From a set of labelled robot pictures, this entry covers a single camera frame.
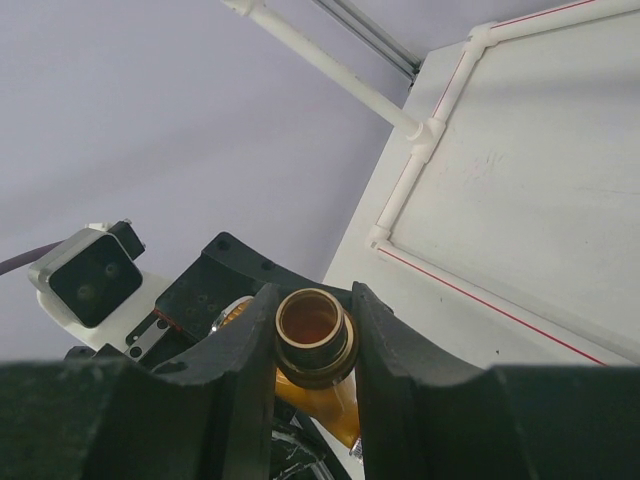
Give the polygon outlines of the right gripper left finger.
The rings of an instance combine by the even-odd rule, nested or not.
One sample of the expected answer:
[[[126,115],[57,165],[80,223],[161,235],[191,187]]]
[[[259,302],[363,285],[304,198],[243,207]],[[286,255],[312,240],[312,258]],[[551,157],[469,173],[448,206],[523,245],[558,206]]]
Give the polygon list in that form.
[[[153,370],[122,356],[1,368],[5,479],[265,479],[275,285]]]

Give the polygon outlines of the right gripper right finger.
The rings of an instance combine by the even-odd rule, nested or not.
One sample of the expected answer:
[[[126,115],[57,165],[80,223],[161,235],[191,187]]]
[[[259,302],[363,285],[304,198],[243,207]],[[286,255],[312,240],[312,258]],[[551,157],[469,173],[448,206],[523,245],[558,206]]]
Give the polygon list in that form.
[[[357,396],[369,479],[635,479],[635,367],[475,367],[362,283]]]

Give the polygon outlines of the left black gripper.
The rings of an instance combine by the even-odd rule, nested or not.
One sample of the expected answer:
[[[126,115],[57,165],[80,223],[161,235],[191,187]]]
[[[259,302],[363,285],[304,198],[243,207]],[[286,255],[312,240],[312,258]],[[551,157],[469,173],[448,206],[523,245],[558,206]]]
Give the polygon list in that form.
[[[125,354],[151,368],[213,334],[236,318],[267,283],[310,286],[231,234],[222,232],[157,298],[145,335]],[[91,358],[84,343],[67,355]],[[346,479],[348,473],[317,428],[318,421],[276,396],[271,476],[274,479]]]

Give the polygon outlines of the yellow faucet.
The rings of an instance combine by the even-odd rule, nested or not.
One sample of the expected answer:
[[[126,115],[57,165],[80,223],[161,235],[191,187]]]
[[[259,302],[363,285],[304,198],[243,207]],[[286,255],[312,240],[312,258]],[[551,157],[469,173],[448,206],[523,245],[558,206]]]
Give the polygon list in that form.
[[[351,315],[328,291],[305,288],[282,300],[274,324],[276,396],[361,459],[354,374],[359,339]]]

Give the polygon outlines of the white pipe frame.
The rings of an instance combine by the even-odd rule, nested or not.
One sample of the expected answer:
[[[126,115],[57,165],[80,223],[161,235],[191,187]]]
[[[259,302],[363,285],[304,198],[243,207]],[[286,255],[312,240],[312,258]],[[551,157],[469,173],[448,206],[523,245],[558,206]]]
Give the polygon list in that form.
[[[638,363],[637,2],[479,25],[403,108],[263,2],[231,8],[393,125],[327,283],[479,366]]]

